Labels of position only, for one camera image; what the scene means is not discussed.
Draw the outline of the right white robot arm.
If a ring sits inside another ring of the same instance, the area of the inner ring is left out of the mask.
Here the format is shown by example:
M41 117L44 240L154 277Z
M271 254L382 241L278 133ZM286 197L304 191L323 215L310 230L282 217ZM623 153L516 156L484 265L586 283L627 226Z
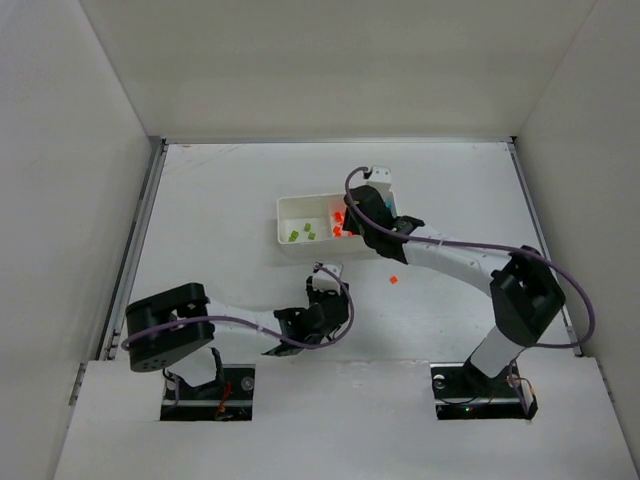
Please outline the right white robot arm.
M497 383L512 360L537 344L565 304L564 292L533 248L505 253L447 246L445 236L423 221L393 215L381 193L368 185L351 189L344 202L344 228L378 255L435 270L489 297L495 326L462 367L466 381L478 389Z

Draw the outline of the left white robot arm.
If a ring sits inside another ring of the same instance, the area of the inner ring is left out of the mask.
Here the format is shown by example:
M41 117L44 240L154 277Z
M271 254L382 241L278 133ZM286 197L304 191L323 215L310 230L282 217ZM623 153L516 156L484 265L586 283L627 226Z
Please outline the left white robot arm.
M308 305L252 311L209 299L187 283L130 304L121 348L136 373L162 371L201 387L224 381L223 361L287 358L335 345L353 326L349 285L324 270L305 283Z

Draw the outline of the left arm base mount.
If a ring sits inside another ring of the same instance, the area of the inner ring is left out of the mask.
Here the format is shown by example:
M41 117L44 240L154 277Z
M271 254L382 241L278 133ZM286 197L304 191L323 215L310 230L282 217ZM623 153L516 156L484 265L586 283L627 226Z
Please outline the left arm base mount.
M253 414L255 366L222 360L206 347L170 370L163 370L165 386L160 419L165 422L242 422Z

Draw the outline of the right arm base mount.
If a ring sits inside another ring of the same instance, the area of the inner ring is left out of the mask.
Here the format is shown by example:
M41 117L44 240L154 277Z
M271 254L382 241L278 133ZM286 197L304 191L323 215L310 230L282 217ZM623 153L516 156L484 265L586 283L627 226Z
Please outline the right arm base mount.
M515 362L496 378L474 378L462 363L430 366L431 388L438 420L532 420L538 400L531 382Z

